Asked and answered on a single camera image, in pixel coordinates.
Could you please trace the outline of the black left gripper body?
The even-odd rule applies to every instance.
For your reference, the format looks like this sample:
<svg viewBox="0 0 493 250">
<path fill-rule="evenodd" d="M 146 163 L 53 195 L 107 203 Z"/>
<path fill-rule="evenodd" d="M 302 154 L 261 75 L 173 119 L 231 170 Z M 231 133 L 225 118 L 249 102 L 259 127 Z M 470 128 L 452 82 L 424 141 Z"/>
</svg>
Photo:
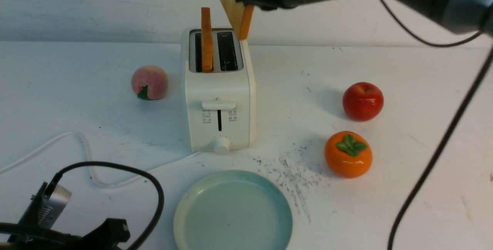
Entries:
<svg viewBox="0 0 493 250">
<path fill-rule="evenodd" d="M 82 237 L 13 223 L 1 223 L 1 233 L 10 235 L 2 250 L 118 250 L 130 239 L 126 221 L 114 218 Z"/>
</svg>

